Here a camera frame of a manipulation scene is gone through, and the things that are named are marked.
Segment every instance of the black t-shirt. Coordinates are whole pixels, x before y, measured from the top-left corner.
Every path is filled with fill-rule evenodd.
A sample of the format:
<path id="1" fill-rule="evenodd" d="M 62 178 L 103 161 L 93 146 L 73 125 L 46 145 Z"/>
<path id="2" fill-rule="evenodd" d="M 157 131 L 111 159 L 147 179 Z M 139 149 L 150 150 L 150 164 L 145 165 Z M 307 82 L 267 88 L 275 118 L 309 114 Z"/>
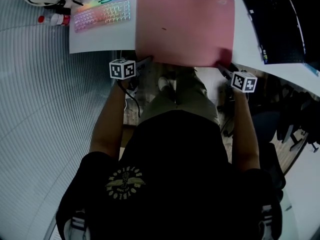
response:
<path id="1" fill-rule="evenodd" d="M 60 233 L 85 209 L 91 239 L 197 237 L 258 239 L 262 207 L 274 199 L 269 175 L 237 172 L 220 128 L 184 111 L 141 123 L 115 162 L 86 155 L 64 194 Z"/>

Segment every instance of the red bottle cap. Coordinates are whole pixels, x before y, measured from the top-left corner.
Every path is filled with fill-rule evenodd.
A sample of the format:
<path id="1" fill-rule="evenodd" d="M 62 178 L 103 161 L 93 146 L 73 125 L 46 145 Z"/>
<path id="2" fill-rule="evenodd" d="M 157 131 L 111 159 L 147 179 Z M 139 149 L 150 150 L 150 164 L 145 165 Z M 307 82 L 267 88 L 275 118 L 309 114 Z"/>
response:
<path id="1" fill-rule="evenodd" d="M 42 22 L 44 22 L 45 21 L 45 16 L 40 16 L 39 18 L 38 18 L 38 22 L 39 23 L 42 23 Z"/>

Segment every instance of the white desk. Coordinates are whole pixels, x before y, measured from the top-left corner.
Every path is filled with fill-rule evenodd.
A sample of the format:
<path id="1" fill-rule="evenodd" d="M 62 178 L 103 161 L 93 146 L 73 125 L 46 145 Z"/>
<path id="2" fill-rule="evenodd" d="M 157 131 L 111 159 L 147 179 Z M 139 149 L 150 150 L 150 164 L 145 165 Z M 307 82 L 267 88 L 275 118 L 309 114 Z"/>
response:
<path id="1" fill-rule="evenodd" d="M 83 53 L 107 50 L 134 50 L 136 32 L 136 1 L 131 1 L 129 22 L 98 27 L 75 33 L 71 20 L 69 51 Z M 320 77 L 304 64 L 264 65 L 258 39 L 243 0 L 235 1 L 235 28 L 232 61 L 286 79 L 320 96 Z"/>

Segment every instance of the hand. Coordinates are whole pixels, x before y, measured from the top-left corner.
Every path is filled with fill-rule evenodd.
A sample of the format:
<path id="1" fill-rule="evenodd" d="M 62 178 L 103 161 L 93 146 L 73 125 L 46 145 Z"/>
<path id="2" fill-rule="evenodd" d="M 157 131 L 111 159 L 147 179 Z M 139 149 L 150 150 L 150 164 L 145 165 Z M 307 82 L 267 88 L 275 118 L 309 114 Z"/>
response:
<path id="1" fill-rule="evenodd" d="M 129 87 L 129 83 L 130 83 L 131 78 L 125 79 L 125 80 L 121 80 L 121 85 L 123 86 L 123 88 L 126 90 Z"/>
<path id="2" fill-rule="evenodd" d="M 232 88 L 232 91 L 233 91 L 233 94 L 235 96 L 239 96 L 239 95 L 244 95 L 246 96 L 246 94 L 244 92 L 242 92 L 241 90 L 237 89 L 237 88 L 234 88 L 234 87 L 231 87 Z"/>

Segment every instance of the water bottle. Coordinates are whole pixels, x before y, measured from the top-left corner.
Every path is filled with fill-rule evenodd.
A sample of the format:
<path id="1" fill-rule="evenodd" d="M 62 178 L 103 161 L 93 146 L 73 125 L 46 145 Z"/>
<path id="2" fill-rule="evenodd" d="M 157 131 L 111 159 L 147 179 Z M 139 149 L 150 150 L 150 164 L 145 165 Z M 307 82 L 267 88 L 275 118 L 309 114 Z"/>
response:
<path id="1" fill-rule="evenodd" d="M 50 26 L 55 26 L 55 25 L 68 26 L 70 22 L 70 15 L 64 15 L 64 14 L 58 14 L 58 13 L 51 13 L 46 16 L 41 15 L 38 18 L 38 22 L 44 23 Z"/>

